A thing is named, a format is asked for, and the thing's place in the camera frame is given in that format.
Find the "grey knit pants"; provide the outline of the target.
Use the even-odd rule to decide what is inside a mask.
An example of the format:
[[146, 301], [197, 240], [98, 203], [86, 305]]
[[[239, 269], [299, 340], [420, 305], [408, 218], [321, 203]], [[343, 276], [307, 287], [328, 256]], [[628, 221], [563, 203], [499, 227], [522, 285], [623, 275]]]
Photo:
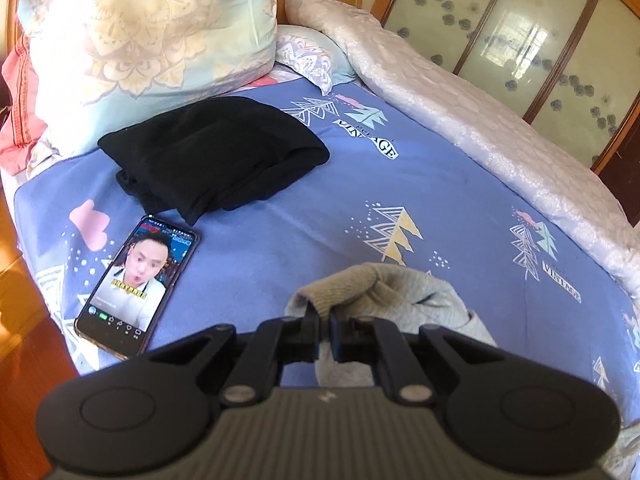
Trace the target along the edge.
[[494, 346], [480, 316], [465, 307], [448, 282], [427, 272], [388, 263], [363, 263], [301, 287], [285, 309], [303, 316], [313, 308], [323, 325], [319, 359], [314, 363], [321, 387], [367, 387], [374, 384], [371, 367], [340, 363], [332, 352], [332, 323], [352, 318], [382, 318], [403, 333], [416, 334], [425, 324], [438, 325]]

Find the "smartphone with lit screen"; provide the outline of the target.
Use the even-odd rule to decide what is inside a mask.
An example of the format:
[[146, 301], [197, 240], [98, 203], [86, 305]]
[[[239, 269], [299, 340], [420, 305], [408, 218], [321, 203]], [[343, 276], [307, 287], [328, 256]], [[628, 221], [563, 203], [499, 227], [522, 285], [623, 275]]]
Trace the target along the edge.
[[141, 354], [199, 241], [193, 230], [143, 217], [80, 310], [77, 336], [121, 360]]

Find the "white pink quilted duvet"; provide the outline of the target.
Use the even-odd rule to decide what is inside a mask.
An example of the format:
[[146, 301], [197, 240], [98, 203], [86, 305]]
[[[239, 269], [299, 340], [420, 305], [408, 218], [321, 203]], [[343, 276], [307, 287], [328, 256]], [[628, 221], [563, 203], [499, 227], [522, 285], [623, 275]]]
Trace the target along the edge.
[[288, 20], [322, 32], [379, 98], [499, 178], [639, 298], [639, 239], [589, 169], [484, 91], [427, 61], [370, 13], [337, 0], [285, 0]]

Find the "blue patterned bed sheet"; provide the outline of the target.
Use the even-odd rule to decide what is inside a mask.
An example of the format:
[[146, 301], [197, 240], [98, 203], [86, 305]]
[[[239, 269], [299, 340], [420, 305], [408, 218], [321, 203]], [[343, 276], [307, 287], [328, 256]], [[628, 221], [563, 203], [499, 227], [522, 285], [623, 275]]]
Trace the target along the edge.
[[330, 158], [269, 200], [198, 220], [153, 346], [217, 323], [249, 332], [300, 286], [398, 263], [454, 286], [501, 348], [591, 380], [638, 417], [634, 305], [550, 214], [356, 84], [322, 96], [297, 79], [246, 96], [311, 128]]

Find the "black folded garment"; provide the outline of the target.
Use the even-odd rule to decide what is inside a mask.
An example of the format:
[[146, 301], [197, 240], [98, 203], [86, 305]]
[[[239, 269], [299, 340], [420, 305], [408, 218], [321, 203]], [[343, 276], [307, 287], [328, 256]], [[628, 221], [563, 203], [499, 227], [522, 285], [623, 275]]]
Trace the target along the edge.
[[244, 96], [159, 114], [107, 133], [98, 145], [145, 212], [176, 210], [189, 226], [206, 212], [268, 200], [330, 158], [298, 119]]

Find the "red pink cloth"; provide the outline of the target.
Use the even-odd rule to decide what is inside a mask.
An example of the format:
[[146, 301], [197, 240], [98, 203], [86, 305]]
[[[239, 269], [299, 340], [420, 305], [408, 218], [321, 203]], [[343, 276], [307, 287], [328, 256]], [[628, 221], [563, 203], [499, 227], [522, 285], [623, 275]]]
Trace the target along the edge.
[[21, 36], [2, 65], [9, 89], [9, 115], [1, 128], [1, 168], [11, 176], [24, 171], [47, 124], [36, 116], [39, 78], [32, 67], [29, 39]]

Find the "large floral pale pillow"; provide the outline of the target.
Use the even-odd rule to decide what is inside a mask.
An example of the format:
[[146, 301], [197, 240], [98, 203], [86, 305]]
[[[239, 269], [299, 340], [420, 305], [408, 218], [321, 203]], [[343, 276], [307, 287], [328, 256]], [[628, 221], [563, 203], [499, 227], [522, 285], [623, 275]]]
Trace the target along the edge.
[[18, 0], [46, 126], [30, 163], [264, 76], [276, 11], [276, 0]]

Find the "wooden wardrobe with glass doors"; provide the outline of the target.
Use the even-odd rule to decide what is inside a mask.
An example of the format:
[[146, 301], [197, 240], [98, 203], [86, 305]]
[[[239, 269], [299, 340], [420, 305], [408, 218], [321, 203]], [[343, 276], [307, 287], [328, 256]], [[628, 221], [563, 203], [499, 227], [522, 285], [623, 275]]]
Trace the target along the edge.
[[623, 0], [374, 0], [371, 11], [587, 167], [639, 104], [639, 14]]

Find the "small purple patterned pillow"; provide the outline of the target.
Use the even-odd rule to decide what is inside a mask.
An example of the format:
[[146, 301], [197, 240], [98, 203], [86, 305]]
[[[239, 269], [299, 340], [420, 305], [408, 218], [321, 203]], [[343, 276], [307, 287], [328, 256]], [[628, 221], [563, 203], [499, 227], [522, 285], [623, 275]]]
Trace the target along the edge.
[[327, 96], [338, 84], [357, 79], [346, 54], [328, 36], [312, 28], [279, 25], [276, 62], [294, 70]]

